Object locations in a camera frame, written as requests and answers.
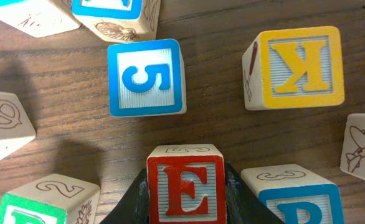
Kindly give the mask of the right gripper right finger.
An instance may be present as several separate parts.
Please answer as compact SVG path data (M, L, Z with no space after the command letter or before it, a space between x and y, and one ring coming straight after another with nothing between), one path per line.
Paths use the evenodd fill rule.
M249 189L238 172L224 163L227 224L284 224Z

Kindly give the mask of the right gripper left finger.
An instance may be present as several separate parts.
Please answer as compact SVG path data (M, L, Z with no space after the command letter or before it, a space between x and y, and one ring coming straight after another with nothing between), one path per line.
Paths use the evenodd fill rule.
M149 193L146 169L142 169L116 207L100 224L148 224Z

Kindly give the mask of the red E block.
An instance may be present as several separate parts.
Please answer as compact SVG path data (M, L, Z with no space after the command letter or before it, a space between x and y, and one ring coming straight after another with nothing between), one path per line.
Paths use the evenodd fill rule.
M226 223L224 157L213 144L162 145L146 160L150 223Z

